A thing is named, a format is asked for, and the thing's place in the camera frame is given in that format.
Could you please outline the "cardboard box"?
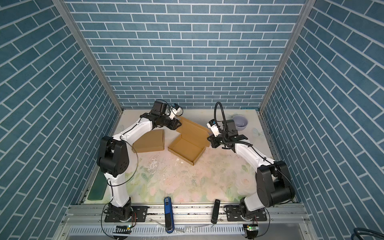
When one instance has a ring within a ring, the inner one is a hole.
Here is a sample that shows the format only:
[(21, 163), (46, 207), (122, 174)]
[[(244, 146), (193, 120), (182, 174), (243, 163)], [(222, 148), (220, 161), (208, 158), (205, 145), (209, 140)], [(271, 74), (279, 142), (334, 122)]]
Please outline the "cardboard box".
[(137, 153), (163, 151), (165, 149), (165, 131), (152, 130), (144, 134), (134, 142), (133, 148)]

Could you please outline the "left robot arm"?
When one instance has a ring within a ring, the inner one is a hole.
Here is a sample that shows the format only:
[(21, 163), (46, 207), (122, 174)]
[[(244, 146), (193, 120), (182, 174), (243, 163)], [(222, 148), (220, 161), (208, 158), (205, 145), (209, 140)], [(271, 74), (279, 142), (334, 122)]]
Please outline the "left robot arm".
[(126, 190), (129, 180), (126, 180), (125, 174), (130, 156), (138, 156), (134, 142), (155, 128), (176, 130), (182, 125), (178, 117), (183, 113), (184, 109), (178, 104), (170, 105), (164, 100), (156, 100), (151, 111), (140, 115), (130, 127), (112, 137), (104, 136), (101, 139), (97, 165), (106, 178), (111, 194), (108, 213), (117, 221), (127, 222), (133, 215), (131, 198)]

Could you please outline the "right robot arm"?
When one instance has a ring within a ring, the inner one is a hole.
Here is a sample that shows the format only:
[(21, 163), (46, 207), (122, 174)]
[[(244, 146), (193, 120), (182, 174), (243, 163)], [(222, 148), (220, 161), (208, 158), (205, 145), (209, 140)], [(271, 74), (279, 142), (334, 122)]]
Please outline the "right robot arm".
[(249, 220), (264, 208), (289, 202), (296, 192), (290, 181), (288, 166), (283, 161), (268, 158), (254, 147), (244, 135), (225, 138), (222, 134), (208, 137), (212, 148), (224, 146), (225, 149), (246, 160), (256, 172), (257, 191), (240, 200), (241, 215)]

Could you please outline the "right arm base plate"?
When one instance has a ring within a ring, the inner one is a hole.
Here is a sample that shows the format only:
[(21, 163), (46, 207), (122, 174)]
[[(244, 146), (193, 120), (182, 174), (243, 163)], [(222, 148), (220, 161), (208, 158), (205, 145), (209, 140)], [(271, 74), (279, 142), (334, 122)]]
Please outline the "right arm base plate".
[(239, 205), (225, 205), (223, 210), (227, 216), (228, 222), (240, 221), (267, 221), (267, 215), (264, 209), (255, 211), (248, 211), (244, 204)]

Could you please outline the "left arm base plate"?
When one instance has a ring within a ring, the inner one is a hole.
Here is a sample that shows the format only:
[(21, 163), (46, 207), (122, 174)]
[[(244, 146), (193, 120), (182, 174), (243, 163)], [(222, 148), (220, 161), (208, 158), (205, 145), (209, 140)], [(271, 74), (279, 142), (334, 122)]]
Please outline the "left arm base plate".
[(128, 206), (117, 208), (109, 205), (103, 210), (106, 223), (143, 223), (146, 221), (148, 206)]

